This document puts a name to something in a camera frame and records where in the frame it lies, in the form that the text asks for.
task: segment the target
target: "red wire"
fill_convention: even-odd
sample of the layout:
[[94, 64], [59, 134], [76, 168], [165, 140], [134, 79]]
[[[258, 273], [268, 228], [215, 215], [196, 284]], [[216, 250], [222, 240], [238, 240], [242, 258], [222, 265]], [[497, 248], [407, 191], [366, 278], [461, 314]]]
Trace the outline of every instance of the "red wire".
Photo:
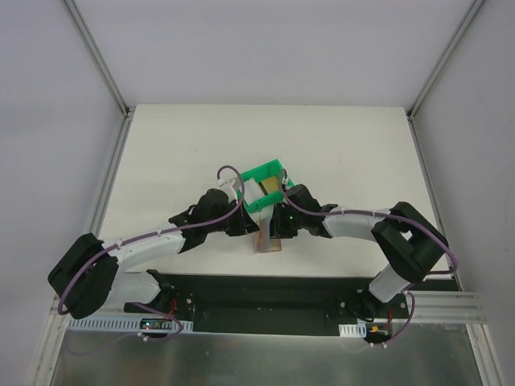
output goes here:
[[177, 302], [175, 301], [175, 299], [171, 299], [171, 302], [170, 302], [170, 312], [168, 313], [170, 316], [174, 316], [174, 313], [175, 313], [175, 308], [177, 307]]

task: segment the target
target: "white enclosure panel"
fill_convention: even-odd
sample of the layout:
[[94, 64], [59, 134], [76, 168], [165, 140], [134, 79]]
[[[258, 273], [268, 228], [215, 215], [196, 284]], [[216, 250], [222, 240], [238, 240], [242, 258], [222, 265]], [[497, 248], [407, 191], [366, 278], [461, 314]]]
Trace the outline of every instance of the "white enclosure panel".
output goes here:
[[0, 384], [25, 384], [121, 118], [58, 1], [0, 6]]
[[[222, 165], [245, 171], [275, 158], [321, 204], [381, 209], [405, 200], [435, 222], [401, 108], [139, 105], [101, 236], [145, 231], [186, 210], [216, 186]], [[133, 271], [373, 277], [387, 265], [366, 240], [301, 231], [280, 253], [261, 254], [253, 241], [211, 234], [198, 248]]]
[[459, 277], [515, 384], [515, 2], [488, 2], [415, 122]]
[[78, 0], [127, 102], [410, 107], [471, 0]]

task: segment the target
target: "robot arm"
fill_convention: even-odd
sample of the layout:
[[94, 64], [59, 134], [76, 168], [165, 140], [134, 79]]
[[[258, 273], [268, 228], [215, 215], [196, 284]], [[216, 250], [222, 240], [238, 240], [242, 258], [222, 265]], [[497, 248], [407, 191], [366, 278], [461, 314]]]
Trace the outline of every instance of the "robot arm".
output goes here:
[[389, 264], [348, 303], [350, 312], [364, 320], [375, 318], [395, 295], [423, 281], [443, 255], [443, 250], [420, 228], [389, 217], [412, 220], [448, 246], [442, 234], [409, 203], [399, 202], [391, 209], [373, 211], [374, 216], [343, 214], [343, 208], [335, 204], [321, 207], [302, 184], [287, 190], [286, 198], [309, 212], [335, 215], [310, 216], [280, 204], [271, 223], [273, 237], [296, 236], [296, 229], [304, 228], [315, 236], [354, 237], [379, 244]]
[[[101, 306], [141, 302], [143, 304], [168, 304], [170, 285], [157, 271], [127, 273], [136, 265], [159, 257], [186, 252], [203, 244], [211, 232], [225, 232], [228, 236], [241, 236], [256, 232], [259, 227], [240, 206], [223, 221], [217, 219], [229, 214], [237, 205], [233, 187], [236, 180], [229, 180], [219, 189], [210, 189], [198, 204], [171, 217], [167, 223], [140, 236], [129, 239], [98, 240], [92, 233], [79, 237], [60, 262], [48, 275], [48, 282], [55, 292], [63, 294], [81, 267], [98, 253], [102, 256], [91, 265], [73, 284], [65, 296], [64, 305], [74, 318], [85, 318]], [[191, 227], [193, 224], [204, 224]], [[168, 232], [175, 227], [183, 230]]]
[[[121, 240], [98, 240], [89, 233], [79, 237], [58, 265], [48, 276], [48, 281], [62, 297], [65, 289], [77, 273], [92, 257], [102, 252], [95, 265], [91, 265], [75, 282], [64, 304], [74, 318], [91, 315], [103, 305], [126, 304], [127, 312], [140, 312], [129, 302], [140, 302], [158, 310], [167, 310], [173, 291], [157, 271], [127, 273], [126, 270], [155, 258], [183, 253], [204, 243], [211, 232], [225, 232], [228, 236], [240, 236], [256, 232], [258, 226], [247, 211], [240, 206], [231, 216], [218, 221], [237, 205], [234, 180], [211, 189], [197, 205], [171, 217], [168, 222], [148, 233]], [[306, 229], [313, 236], [333, 238], [356, 237], [376, 241], [389, 261], [368, 285], [347, 302], [348, 310], [364, 320], [374, 318], [384, 305], [406, 287], [418, 283], [431, 271], [443, 250], [417, 228], [391, 219], [363, 214], [341, 214], [341, 207], [328, 204], [321, 207], [304, 185], [296, 185], [286, 191], [289, 202], [310, 212], [335, 212], [333, 216], [310, 216], [286, 203], [278, 203], [270, 221], [271, 238], [291, 238], [299, 229]], [[420, 213], [408, 203], [398, 203], [389, 213], [405, 217], [421, 224], [443, 243], [445, 239]], [[181, 227], [178, 232], [170, 228]]]

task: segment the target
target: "white table surface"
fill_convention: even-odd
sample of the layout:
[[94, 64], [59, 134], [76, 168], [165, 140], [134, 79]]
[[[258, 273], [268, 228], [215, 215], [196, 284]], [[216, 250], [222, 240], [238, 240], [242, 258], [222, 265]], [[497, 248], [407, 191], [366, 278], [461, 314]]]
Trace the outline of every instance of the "white table surface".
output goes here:
[[[101, 237], [133, 235], [184, 211], [216, 186], [219, 166], [243, 172], [275, 158], [321, 204], [379, 209], [408, 201], [435, 224], [401, 108], [139, 105]], [[132, 271], [373, 277], [388, 264], [375, 243], [307, 231], [283, 240], [279, 253], [256, 254], [253, 243], [254, 235], [210, 234], [187, 253]], [[435, 268], [446, 267], [440, 259]]]

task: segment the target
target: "green 3d-printed part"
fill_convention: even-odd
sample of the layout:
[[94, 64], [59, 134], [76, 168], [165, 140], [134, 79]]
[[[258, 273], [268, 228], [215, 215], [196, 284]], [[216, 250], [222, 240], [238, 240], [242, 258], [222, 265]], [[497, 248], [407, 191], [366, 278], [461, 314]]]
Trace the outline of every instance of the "green 3d-printed part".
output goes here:
[[[269, 177], [277, 177], [279, 174], [279, 171], [282, 170], [282, 165], [279, 162], [278, 159], [275, 159], [274, 161], [267, 162], [264, 165], [254, 167], [251, 170], [246, 171], [245, 173], [241, 173], [241, 177], [244, 181], [248, 181], [250, 179], [254, 179], [256, 183], [260, 183], [261, 181], [264, 181], [268, 179]], [[288, 182], [288, 187], [293, 187], [294, 184], [290, 180]], [[264, 207], [268, 207], [269, 205], [274, 205], [275, 203], [282, 202], [282, 194], [280, 191], [274, 191], [273, 193], [270, 193], [268, 195], [265, 195], [262, 199], [258, 199], [257, 201], [254, 201], [250, 205], [247, 204], [247, 202], [243, 201], [245, 205], [245, 209], [248, 213], [253, 213], [255, 211], [260, 211]]]

